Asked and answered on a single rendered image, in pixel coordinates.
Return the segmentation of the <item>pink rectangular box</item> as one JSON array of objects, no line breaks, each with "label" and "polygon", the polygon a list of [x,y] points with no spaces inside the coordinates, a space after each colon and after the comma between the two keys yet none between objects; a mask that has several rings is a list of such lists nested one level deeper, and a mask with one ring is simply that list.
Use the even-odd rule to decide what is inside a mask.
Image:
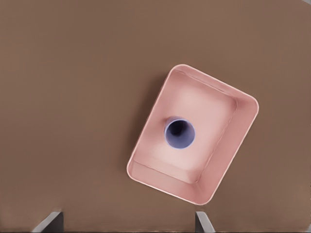
[{"label": "pink rectangular box", "polygon": [[[208,203],[259,112],[258,101],[186,64],[168,73],[127,164],[128,176],[196,205]],[[174,120],[187,120],[193,142],[165,140]]]}]

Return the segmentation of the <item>blue cup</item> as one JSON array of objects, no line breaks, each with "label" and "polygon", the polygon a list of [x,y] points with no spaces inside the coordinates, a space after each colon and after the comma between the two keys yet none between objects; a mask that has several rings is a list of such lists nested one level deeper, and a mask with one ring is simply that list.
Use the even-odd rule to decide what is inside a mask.
[{"label": "blue cup", "polygon": [[190,121],[179,116],[166,119],[164,126],[164,139],[174,149],[188,148],[195,140],[195,128]]}]

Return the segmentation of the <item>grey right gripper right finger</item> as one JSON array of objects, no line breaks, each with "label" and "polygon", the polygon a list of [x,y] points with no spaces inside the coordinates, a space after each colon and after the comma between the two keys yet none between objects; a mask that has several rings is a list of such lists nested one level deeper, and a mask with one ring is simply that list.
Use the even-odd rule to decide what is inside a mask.
[{"label": "grey right gripper right finger", "polygon": [[215,233],[215,230],[205,212],[195,212],[195,232],[196,233]]}]

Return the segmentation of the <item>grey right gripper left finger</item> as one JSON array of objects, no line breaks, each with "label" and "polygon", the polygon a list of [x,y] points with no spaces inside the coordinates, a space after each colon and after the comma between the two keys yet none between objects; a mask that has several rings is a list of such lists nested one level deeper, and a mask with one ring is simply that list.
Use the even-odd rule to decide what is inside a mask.
[{"label": "grey right gripper left finger", "polygon": [[31,233],[64,233],[63,212],[52,212]]}]

